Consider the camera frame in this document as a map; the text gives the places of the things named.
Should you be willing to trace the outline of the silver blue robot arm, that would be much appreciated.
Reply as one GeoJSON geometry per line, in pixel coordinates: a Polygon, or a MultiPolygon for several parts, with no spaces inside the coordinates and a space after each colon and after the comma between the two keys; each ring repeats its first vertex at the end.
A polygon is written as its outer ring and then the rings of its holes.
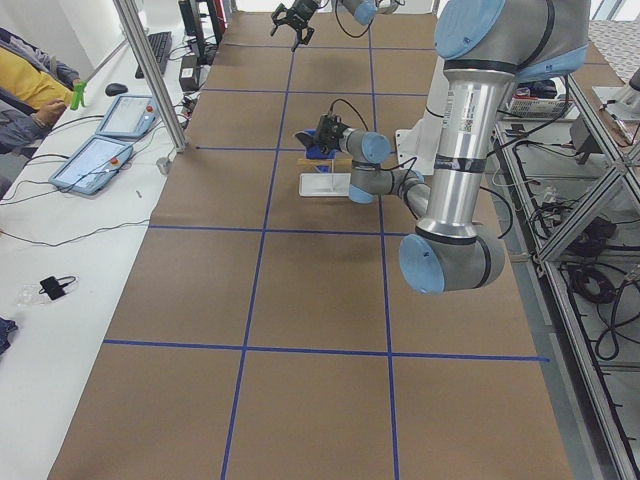
{"type": "Polygon", "coordinates": [[[391,148],[385,136],[321,116],[313,142],[324,153],[351,155],[350,199],[394,194],[416,217],[399,261],[417,292],[476,289],[501,274],[500,240],[473,219],[496,116],[517,84],[568,75],[584,64],[589,9],[587,1],[447,3],[434,43],[449,87],[429,183],[413,168],[383,168],[391,148]]]}

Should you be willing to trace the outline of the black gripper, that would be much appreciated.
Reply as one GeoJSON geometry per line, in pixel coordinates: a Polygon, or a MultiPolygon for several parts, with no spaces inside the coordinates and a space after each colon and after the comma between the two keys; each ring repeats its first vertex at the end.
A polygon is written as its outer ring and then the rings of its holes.
{"type": "Polygon", "coordinates": [[[291,50],[295,51],[300,45],[308,45],[315,33],[315,29],[308,25],[319,8],[320,4],[315,0],[295,0],[289,8],[280,3],[271,13],[273,27],[270,35],[274,36],[279,27],[289,25],[296,32],[291,50]]]}
{"type": "Polygon", "coordinates": [[[330,113],[322,115],[315,130],[315,144],[325,155],[329,155],[334,150],[340,151],[340,139],[345,130],[346,125],[339,115],[330,113]]]}

